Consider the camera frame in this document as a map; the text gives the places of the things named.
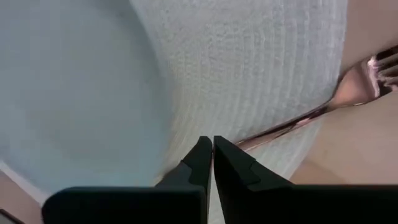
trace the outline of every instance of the fork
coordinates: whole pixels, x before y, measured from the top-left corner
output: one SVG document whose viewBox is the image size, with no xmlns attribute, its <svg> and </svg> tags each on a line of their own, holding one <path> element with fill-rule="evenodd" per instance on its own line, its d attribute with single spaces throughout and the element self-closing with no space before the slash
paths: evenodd
<svg viewBox="0 0 398 224">
<path fill-rule="evenodd" d="M 347 106 L 372 102 L 392 91 L 398 91 L 398 45 L 374 54 L 354 64 L 337 80 L 332 97 L 317 108 L 294 119 L 269 128 L 236 143 L 244 151 L 254 149 L 321 115 Z"/>
</svg>

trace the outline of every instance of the fork handle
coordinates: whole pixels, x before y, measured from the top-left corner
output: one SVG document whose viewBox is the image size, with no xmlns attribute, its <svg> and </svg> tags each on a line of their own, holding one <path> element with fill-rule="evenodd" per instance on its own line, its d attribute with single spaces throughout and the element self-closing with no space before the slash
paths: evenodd
<svg viewBox="0 0 398 224">
<path fill-rule="evenodd" d="M 255 147 L 270 142 L 275 138 L 281 137 L 284 134 L 287 134 L 297 128 L 305 126 L 314 119 L 317 119 L 321 115 L 327 112 L 331 112 L 333 110 L 334 109 L 329 105 L 329 103 L 325 103 L 315 108 L 314 110 L 311 110 L 299 117 L 291 119 L 290 121 L 287 121 L 280 125 L 269 128 L 259 134 L 243 139 L 242 141 L 237 142 L 236 145 L 241 149 L 243 149 L 244 151 L 249 151 L 251 149 L 254 149 Z"/>
</svg>

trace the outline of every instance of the white napkin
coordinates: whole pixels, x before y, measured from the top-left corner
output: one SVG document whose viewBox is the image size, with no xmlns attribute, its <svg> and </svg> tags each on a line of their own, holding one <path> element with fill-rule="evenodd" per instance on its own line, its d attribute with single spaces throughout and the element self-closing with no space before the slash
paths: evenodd
<svg viewBox="0 0 398 224">
<path fill-rule="evenodd" d="M 8 34 L 0 39 L 0 49 L 7 52 L 0 55 L 0 105 L 7 105 L 0 119 L 7 124 L 0 130 L 0 158 L 45 194 L 76 184 L 147 185 L 173 167 L 200 135 L 220 134 L 236 141 L 307 112 L 331 96 L 343 48 L 346 1 L 131 0 L 155 52 L 157 62 L 151 63 L 145 47 L 135 48 L 144 37 L 135 37 L 142 28 L 129 24 L 125 3 L 13 0 L 0 9 L 1 29 Z M 5 22 L 8 16 L 14 21 L 11 25 Z M 156 73 L 150 69 L 156 65 L 165 80 L 150 79 L 145 87 L 140 86 L 146 81 L 142 78 L 129 87 L 136 82 L 128 74 Z M 174 115 L 163 167 L 158 155 L 170 128 L 169 115 L 162 113 L 169 97 L 161 82 L 172 91 Z M 140 116 L 135 107 L 126 106 L 128 96 L 139 92 L 144 102 L 156 106 L 145 104 L 147 116 L 134 129 L 122 120 Z M 71 93 L 73 100 L 63 98 Z M 78 96 L 84 100 L 76 101 Z M 103 99 L 111 106 L 102 104 Z M 59 108 L 61 115 L 65 110 L 72 115 L 52 123 Z M 112 129 L 115 117 L 120 119 Z M 250 154 L 289 178 L 319 126 L 319 121 L 312 123 Z M 139 131 L 142 136 L 134 139 L 117 135 Z M 87 142 L 69 143 L 80 136 L 100 139 L 96 146 L 101 150 Z M 141 150 L 154 152 L 131 152 L 137 142 Z M 101 161 L 114 155 L 106 148 L 114 143 L 121 162 L 115 159 L 104 168 Z M 69 151 L 85 146 L 90 148 L 85 154 L 92 157 Z M 210 221 L 217 222 L 222 216 L 214 201 L 215 185 L 212 194 Z"/>
</svg>

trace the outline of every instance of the rose gold fork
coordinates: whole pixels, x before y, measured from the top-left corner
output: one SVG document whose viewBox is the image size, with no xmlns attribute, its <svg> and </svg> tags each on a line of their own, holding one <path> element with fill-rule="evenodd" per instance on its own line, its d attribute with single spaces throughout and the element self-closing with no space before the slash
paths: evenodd
<svg viewBox="0 0 398 224">
<path fill-rule="evenodd" d="M 372 55 L 342 73 L 333 96 L 324 104 L 299 117 L 274 126 L 236 143 L 248 151 L 300 128 L 321 115 L 346 106 L 372 102 L 398 90 L 398 45 Z"/>
</svg>

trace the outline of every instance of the beige tabletop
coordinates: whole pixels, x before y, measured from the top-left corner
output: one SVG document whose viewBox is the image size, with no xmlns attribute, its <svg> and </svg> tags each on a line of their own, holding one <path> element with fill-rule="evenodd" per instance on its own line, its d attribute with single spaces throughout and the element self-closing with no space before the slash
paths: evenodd
<svg viewBox="0 0 398 224">
<path fill-rule="evenodd" d="M 342 70 L 378 50 L 398 44 L 398 1 L 349 0 Z M 345 108 L 324 119 L 295 183 L 398 184 L 398 94 Z M 40 207 L 0 172 L 0 208 L 25 223 L 40 223 Z"/>
</svg>

